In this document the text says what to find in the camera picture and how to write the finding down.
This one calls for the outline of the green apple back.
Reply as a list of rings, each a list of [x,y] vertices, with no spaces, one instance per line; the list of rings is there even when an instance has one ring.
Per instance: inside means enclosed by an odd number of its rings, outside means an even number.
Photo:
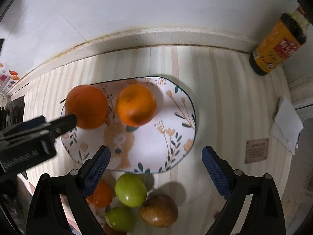
[[[115,184],[118,200],[127,207],[140,207],[147,198],[147,189],[139,175],[123,174]]]

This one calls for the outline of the white folded paper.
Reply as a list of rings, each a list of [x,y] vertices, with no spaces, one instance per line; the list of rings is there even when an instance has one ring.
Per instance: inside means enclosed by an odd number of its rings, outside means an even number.
[[[273,121],[270,133],[295,155],[303,123],[289,98],[279,98]]]

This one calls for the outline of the large orange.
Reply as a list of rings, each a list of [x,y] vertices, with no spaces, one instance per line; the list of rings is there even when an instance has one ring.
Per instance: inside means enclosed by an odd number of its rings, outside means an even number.
[[[71,89],[65,99],[65,114],[74,114],[79,128],[96,129],[106,122],[107,98],[93,85],[76,86]]]

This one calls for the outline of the black gas stove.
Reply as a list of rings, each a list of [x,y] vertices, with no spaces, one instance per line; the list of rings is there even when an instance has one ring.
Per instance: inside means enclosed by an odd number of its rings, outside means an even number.
[[[23,122],[24,107],[24,96],[21,96],[1,108],[1,130]]]

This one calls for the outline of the oval floral ceramic plate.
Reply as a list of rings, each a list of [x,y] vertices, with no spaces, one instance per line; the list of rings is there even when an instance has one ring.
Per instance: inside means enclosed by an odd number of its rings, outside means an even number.
[[[144,125],[120,120],[116,99],[124,88],[140,84],[156,98],[157,110]],[[106,122],[96,129],[74,127],[61,137],[63,147],[77,163],[92,158],[99,147],[111,150],[109,170],[157,174],[176,166],[192,149],[196,138],[196,111],[190,96],[161,76],[129,78],[95,84],[108,100]]]

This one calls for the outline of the green apple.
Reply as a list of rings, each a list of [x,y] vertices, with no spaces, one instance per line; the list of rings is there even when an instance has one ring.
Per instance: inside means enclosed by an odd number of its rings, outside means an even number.
[[[134,230],[136,219],[132,211],[126,207],[114,207],[106,213],[106,223],[114,230],[130,232]]]
[[[139,175],[123,174],[115,184],[118,200],[127,207],[140,207],[147,198],[147,189]]]

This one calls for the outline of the small brown card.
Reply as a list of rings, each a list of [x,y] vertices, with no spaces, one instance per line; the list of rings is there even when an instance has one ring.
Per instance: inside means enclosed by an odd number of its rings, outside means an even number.
[[[246,142],[245,163],[266,160],[268,157],[269,138],[250,139]]]

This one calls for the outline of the dark red-orange tangerine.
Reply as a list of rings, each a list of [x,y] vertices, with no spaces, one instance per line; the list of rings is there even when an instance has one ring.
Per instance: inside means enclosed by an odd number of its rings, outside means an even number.
[[[127,235],[127,232],[116,231],[113,228],[111,228],[108,224],[103,225],[103,230],[106,233],[106,235]]]

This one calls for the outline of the colourful wall sticker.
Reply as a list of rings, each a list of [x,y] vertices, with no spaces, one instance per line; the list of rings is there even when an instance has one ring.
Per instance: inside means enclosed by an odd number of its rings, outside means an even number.
[[[0,63],[0,95],[5,96],[12,87],[20,80],[18,72],[7,69]]]

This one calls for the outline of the green apple front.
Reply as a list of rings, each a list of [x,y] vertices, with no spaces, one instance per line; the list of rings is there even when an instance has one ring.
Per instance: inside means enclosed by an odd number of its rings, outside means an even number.
[[[106,223],[114,230],[130,232],[134,230],[136,219],[132,211],[126,207],[114,207],[106,213]]]

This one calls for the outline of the small orange back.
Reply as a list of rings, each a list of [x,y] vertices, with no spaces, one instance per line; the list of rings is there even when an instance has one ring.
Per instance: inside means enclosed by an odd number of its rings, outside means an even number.
[[[157,110],[157,100],[149,88],[132,84],[123,88],[116,99],[118,118],[130,127],[140,127],[151,121]]]

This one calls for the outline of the brown apple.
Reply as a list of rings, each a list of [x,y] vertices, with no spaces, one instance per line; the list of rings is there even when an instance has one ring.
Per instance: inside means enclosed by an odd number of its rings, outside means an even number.
[[[179,211],[172,198],[167,195],[156,195],[139,208],[139,215],[152,227],[167,228],[177,221]]]

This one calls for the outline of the soy sauce bottle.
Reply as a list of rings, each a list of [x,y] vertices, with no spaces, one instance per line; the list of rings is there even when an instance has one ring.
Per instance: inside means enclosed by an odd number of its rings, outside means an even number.
[[[292,56],[306,42],[308,25],[308,16],[301,6],[292,13],[282,13],[250,55],[249,62],[255,73],[265,76]]]

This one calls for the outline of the small orange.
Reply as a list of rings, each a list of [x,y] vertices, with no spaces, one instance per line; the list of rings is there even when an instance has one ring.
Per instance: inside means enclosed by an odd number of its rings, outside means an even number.
[[[118,118],[130,127],[140,127],[151,121],[157,110],[157,100],[149,88],[132,84],[123,88],[116,99]]]
[[[86,197],[86,201],[94,207],[104,208],[110,205],[113,200],[113,192],[110,186],[100,180],[93,194]]]

